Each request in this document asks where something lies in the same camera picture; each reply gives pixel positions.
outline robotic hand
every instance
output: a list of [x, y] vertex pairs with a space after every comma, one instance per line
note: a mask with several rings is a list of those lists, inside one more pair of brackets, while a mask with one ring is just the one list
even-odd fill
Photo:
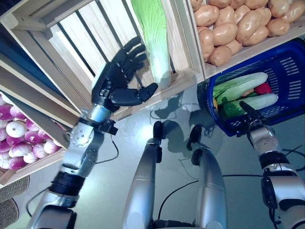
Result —
[[140, 90], [129, 89], [135, 72], [144, 67], [146, 54], [140, 37], [130, 40], [107, 63], [92, 90], [93, 106], [84, 111], [70, 136], [70, 144], [62, 166], [52, 185], [44, 192], [28, 229], [71, 229], [77, 214], [71, 210], [79, 198], [79, 191], [90, 174], [103, 143], [104, 133], [115, 135], [117, 129], [110, 120], [120, 106], [133, 106], [147, 101], [157, 90], [156, 83]]
[[274, 227], [282, 223], [285, 229], [305, 229], [304, 181], [283, 154], [268, 120], [245, 102], [240, 102], [240, 106], [249, 114], [247, 136], [259, 152], [264, 171], [261, 181], [263, 201], [269, 208]]

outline gray floor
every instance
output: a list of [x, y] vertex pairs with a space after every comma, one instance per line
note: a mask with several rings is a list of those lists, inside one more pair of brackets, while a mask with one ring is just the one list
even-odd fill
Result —
[[[304, 115], [274, 126], [283, 148], [293, 149], [304, 144]], [[223, 174], [262, 174], [257, 153], [245, 136], [227, 137], [213, 120], [199, 111], [196, 87], [169, 100], [149, 107], [116, 124], [119, 132], [113, 137], [120, 156], [112, 162], [96, 165], [81, 190], [75, 211], [78, 213], [77, 229], [122, 228], [122, 212], [132, 177], [148, 138], [152, 136], [153, 123], [166, 121], [167, 139], [162, 142], [163, 159], [157, 165], [154, 218], [157, 218], [163, 199], [174, 189], [197, 179], [197, 168], [190, 161], [191, 153], [185, 145], [191, 128], [201, 123], [205, 127], [202, 142], [209, 145], [220, 164]], [[299, 149], [304, 152], [304, 145]], [[111, 158], [115, 149], [109, 136], [105, 137], [99, 160]], [[304, 159], [291, 154], [292, 164], [304, 166]], [[28, 191], [16, 197], [20, 209], [34, 194], [50, 185], [59, 163], [31, 175]], [[262, 201], [260, 178], [226, 177], [228, 226], [230, 229], [272, 229], [268, 209]], [[189, 185], [171, 196], [163, 207], [162, 219], [192, 222], [195, 216], [197, 183]], [[38, 200], [32, 202], [33, 212]], [[9, 229], [23, 229], [29, 217], [22, 214]]]

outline blue plastic basket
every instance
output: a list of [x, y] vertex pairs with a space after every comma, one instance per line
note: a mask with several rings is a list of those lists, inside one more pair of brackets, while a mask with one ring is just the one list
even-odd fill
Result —
[[228, 136], [246, 133], [246, 116], [232, 119], [220, 117], [213, 105], [213, 88], [219, 83], [256, 72], [268, 74], [267, 82], [279, 97], [274, 105], [260, 110], [271, 125], [305, 113], [305, 43], [294, 39], [215, 75], [201, 88], [198, 85], [198, 100], [202, 99], [199, 95], [205, 91], [211, 116]]

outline plastic vegetable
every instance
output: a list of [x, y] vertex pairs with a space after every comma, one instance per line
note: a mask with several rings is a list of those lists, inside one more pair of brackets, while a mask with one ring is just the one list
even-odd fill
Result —
[[264, 83], [268, 78], [266, 73], [253, 73], [237, 77], [214, 87], [213, 97], [218, 105], [241, 97], [246, 91]]
[[41, 138], [43, 138], [43, 139], [51, 139], [50, 136], [48, 136], [48, 135], [46, 134], [46, 132], [44, 132], [43, 130], [39, 130], [39, 131], [38, 131], [38, 136], [41, 137]]
[[0, 106], [0, 119], [1, 120], [13, 120], [13, 116], [10, 114], [11, 105], [5, 104]]
[[30, 119], [27, 119], [25, 121], [25, 125], [28, 128], [28, 130], [39, 131], [39, 127], [37, 127]]
[[44, 144], [43, 149], [44, 149], [44, 151], [46, 151], [47, 154], [53, 154], [53, 153], [57, 152], [60, 149], [60, 147], [55, 145], [53, 140], [48, 140]]
[[268, 83], [263, 83], [262, 85], [259, 85], [258, 87], [254, 88], [254, 92], [257, 94], [267, 94], [271, 93], [271, 87]]
[[0, 129], [0, 141], [3, 141], [4, 139], [6, 139], [7, 136], [8, 136], [8, 134], [6, 133], [5, 128]]
[[11, 146], [6, 142], [6, 140], [3, 140], [0, 142], [0, 153], [9, 151]]
[[33, 154], [38, 158], [44, 158], [47, 153], [43, 149], [43, 143], [39, 143], [33, 146]]
[[6, 160], [9, 158], [10, 158], [9, 152], [0, 153], [0, 160]]
[[161, 89], [171, 82], [166, 17], [160, 0], [132, 0], [133, 10], [143, 29], [152, 75]]
[[19, 143], [18, 145], [15, 145], [11, 149], [11, 154], [13, 156], [24, 156], [30, 153], [31, 151], [32, 151], [32, 146], [30, 144], [22, 142]]
[[38, 157], [36, 157], [32, 152], [28, 153], [27, 155], [23, 156], [24, 162], [31, 164], [38, 160]]
[[28, 131], [25, 133], [24, 138], [31, 144], [38, 144], [43, 142], [43, 138], [38, 135], [38, 131]]
[[16, 170], [25, 167], [27, 163], [24, 162], [23, 157], [16, 157], [9, 160], [9, 165], [10, 169]]
[[278, 96], [276, 94], [263, 94], [256, 97], [249, 97], [237, 101], [223, 104], [226, 118], [234, 118], [245, 114], [245, 111], [239, 105], [240, 101], [244, 101], [253, 107], [255, 110], [260, 110], [276, 103]]
[[6, 142], [10, 145], [10, 146], [15, 146], [17, 144], [19, 144], [20, 142], [23, 142], [25, 139], [24, 137], [11, 137], [11, 136], [7, 136], [6, 137]]
[[6, 132], [11, 137], [22, 137], [27, 131], [27, 127], [21, 121], [10, 122], [6, 126]]
[[3, 169], [9, 169], [10, 168], [9, 160], [0, 160], [0, 167]]
[[18, 118], [18, 119], [26, 119], [26, 116], [18, 109], [18, 107], [13, 106], [10, 109], [10, 114], [14, 117], [14, 118]]

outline wire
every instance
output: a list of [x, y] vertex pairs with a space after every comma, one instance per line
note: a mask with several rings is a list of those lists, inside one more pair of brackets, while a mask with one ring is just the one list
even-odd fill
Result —
[[29, 210], [29, 205], [30, 203], [37, 197], [39, 196], [41, 193], [43, 193], [45, 190], [47, 190], [49, 187], [45, 188], [44, 190], [40, 191], [39, 193], [37, 193], [35, 196], [33, 196], [31, 199], [29, 199], [29, 201], [27, 202], [25, 208], [27, 210], [27, 213], [30, 217], [32, 217], [32, 214], [30, 213], [30, 210]]
[[115, 149], [116, 149], [116, 152], [117, 152], [116, 156], [113, 157], [113, 158], [111, 158], [111, 159], [108, 159], [108, 160], [96, 162], [96, 163], [95, 163], [96, 165], [97, 165], [97, 164], [101, 164], [101, 163], [105, 163], [105, 162], [108, 162], [108, 161], [112, 161], [112, 160], [116, 159], [116, 158], [119, 156], [119, 149], [118, 149], [118, 147], [116, 146], [116, 144], [114, 143], [114, 141], [113, 141], [113, 139], [112, 139], [112, 135], [110, 135], [110, 138], [111, 138], [111, 141], [112, 141], [112, 143], [113, 143], [113, 145], [114, 145], [114, 147], [115, 147]]
[[[223, 177], [263, 177], [262, 175], [252, 175], [252, 174], [229, 174], [229, 175], [223, 175]], [[165, 199], [164, 201], [162, 202], [161, 206], [160, 206], [160, 209], [159, 209], [159, 213], [158, 213], [158, 219], [160, 219], [160, 216], [161, 216], [161, 212], [162, 212], [162, 208], [165, 204], [165, 202], [167, 201], [167, 199], [172, 195], [174, 194], [176, 191], [179, 191], [180, 189], [188, 186], [188, 185], [191, 185], [191, 184], [194, 184], [196, 182], [199, 182], [199, 180], [196, 180], [196, 181], [193, 181], [193, 182], [190, 182], [190, 183], [187, 183], [186, 185], [183, 185], [177, 189], [175, 189], [173, 192], [171, 192]]]

